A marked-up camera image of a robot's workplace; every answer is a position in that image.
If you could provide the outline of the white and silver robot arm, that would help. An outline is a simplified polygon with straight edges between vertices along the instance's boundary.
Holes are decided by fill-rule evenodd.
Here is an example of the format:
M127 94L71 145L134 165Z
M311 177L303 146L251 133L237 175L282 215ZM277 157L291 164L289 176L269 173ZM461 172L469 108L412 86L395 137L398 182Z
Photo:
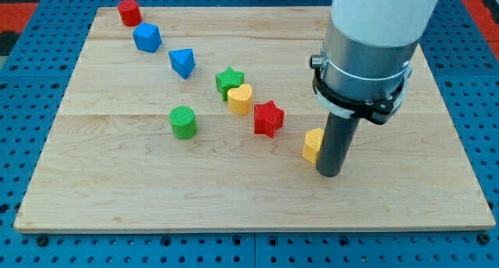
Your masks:
M438 0L331 0L313 90L333 115L383 125L405 99L410 62Z

